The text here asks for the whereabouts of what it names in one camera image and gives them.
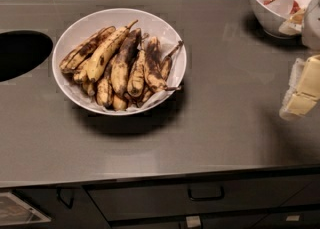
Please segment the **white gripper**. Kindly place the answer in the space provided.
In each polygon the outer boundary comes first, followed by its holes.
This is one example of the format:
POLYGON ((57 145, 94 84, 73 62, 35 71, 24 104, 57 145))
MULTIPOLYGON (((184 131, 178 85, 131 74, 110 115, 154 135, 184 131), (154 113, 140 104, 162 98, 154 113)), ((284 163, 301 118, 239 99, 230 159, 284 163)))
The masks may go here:
MULTIPOLYGON (((302 43, 320 51, 320 0, 311 0, 303 18, 302 43)), ((304 117, 320 100, 320 55, 307 60, 297 58, 292 66, 289 89, 279 115, 287 121, 304 117)))

